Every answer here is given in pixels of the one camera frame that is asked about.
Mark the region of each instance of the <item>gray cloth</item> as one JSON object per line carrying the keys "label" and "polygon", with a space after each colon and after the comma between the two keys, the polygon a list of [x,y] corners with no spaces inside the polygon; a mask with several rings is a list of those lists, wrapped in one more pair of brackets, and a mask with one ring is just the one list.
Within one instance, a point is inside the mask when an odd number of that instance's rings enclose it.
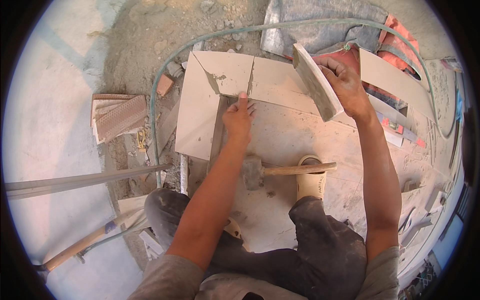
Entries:
{"label": "gray cloth", "polygon": [[[390,247],[367,265],[356,300],[397,299],[398,246]],[[165,255],[149,263],[144,279],[129,300],[241,300],[248,292],[270,299],[305,299],[284,288],[245,275],[216,274],[201,283],[203,271],[180,256]]]}
{"label": "gray cloth", "polygon": [[[387,16],[387,11],[363,0],[270,0],[264,23],[354,18],[384,24]],[[308,53],[320,55],[338,51],[345,43],[351,43],[375,53],[380,46],[379,36],[380,29],[370,26],[303,25],[264,31],[261,48],[292,56],[292,45],[300,43]]]}

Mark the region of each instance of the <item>knee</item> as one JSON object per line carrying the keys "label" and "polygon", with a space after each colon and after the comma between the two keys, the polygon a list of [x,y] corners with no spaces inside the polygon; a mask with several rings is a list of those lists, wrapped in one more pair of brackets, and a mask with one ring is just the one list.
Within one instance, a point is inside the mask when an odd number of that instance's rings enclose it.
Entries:
{"label": "knee", "polygon": [[184,194],[165,188],[158,188],[148,194],[145,199],[145,211],[157,209],[163,211],[169,211],[171,209],[184,210],[189,200],[190,199]]}

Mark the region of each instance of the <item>dark pants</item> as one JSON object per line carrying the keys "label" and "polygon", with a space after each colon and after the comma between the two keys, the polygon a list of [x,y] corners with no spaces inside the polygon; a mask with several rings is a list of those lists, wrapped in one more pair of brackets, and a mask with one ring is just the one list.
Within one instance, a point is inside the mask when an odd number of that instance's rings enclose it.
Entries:
{"label": "dark pants", "polygon": [[[146,216],[166,250],[189,197],[156,189],[145,201]],[[226,231],[218,242],[205,277],[221,272],[246,274],[309,299],[354,299],[365,279],[367,256],[363,238],[332,216],[323,201],[307,196],[288,213],[295,224],[298,249],[250,253],[242,240]]]}

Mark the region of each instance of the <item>beige slide sandal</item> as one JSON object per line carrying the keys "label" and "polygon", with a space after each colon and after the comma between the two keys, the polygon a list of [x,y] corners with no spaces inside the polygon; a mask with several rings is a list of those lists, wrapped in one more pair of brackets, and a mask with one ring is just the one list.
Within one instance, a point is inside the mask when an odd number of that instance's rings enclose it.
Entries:
{"label": "beige slide sandal", "polygon": [[[299,166],[318,165],[322,161],[316,155],[305,155],[299,161]],[[305,196],[315,196],[323,200],[327,175],[325,172],[297,175],[297,201]]]}
{"label": "beige slide sandal", "polygon": [[228,232],[230,235],[236,237],[237,239],[242,239],[243,240],[243,247],[247,252],[250,252],[250,247],[247,245],[245,240],[243,239],[241,235],[241,230],[240,226],[238,225],[237,221],[235,221],[233,218],[228,217],[227,223],[225,224],[225,228],[223,228],[226,232]]}

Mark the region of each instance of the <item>green hose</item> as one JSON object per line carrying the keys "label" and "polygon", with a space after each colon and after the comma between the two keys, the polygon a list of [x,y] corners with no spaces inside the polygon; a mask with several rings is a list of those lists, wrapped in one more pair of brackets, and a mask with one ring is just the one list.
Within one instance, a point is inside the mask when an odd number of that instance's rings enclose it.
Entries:
{"label": "green hose", "polygon": [[[415,49],[415,47],[406,39],[404,38],[399,32],[396,30],[385,26],[384,24],[373,22],[373,21],[368,21],[368,20],[362,20],[362,19],[317,19],[317,20],[303,20],[303,21],[293,21],[293,22],[283,22],[283,23],[274,23],[274,24],[264,24],[264,25],[257,25],[257,26],[250,26],[250,27],[243,27],[243,28],[234,28],[234,29],[227,29],[227,30],[222,30],[222,31],[217,31],[217,32],[212,32],[203,36],[199,36],[196,39],[191,40],[190,42],[182,45],[180,48],[175,50],[170,56],[164,61],[160,69],[158,70],[155,80],[153,81],[153,87],[152,87],[152,93],[150,94],[150,123],[151,123],[151,129],[152,129],[152,140],[153,140],[153,148],[154,148],[154,156],[155,156],[155,165],[159,165],[158,161],[158,146],[156,143],[156,129],[155,129],[155,97],[156,97],[156,87],[158,85],[158,81],[160,80],[160,76],[163,74],[165,71],[165,68],[167,67],[167,64],[171,62],[180,52],[185,50],[187,47],[190,47],[194,45],[195,43],[198,43],[200,41],[210,39],[216,36],[224,36],[232,33],[240,33],[240,32],[249,32],[249,31],[256,31],[256,30],[265,30],[265,29],[271,29],[271,28],[283,28],[283,27],[293,27],[293,26],[301,26],[301,25],[312,25],[312,24],[352,24],[352,25],[366,25],[366,26],[371,26],[375,28],[379,28],[382,30],[385,30],[386,32],[389,32],[395,36],[397,36],[399,39],[401,39],[405,44],[407,44],[415,53],[417,58],[420,61],[420,64],[425,72],[425,76],[427,77],[428,81],[428,87],[430,88],[430,95],[432,96],[432,106],[433,106],[433,116],[435,119],[435,125],[438,129],[438,132],[440,133],[440,136],[442,139],[447,140],[450,135],[452,134],[453,130],[450,130],[450,132],[445,135],[442,132],[442,129],[440,128],[440,124],[438,122],[438,116],[437,116],[437,107],[435,103],[435,98],[433,95],[433,87],[432,87],[432,82],[430,80],[430,76],[428,75],[427,67],[425,66],[425,62],[423,61],[422,57],[420,56],[420,53]],[[161,187],[161,179],[160,179],[160,172],[156,173],[156,183],[157,187]]]}

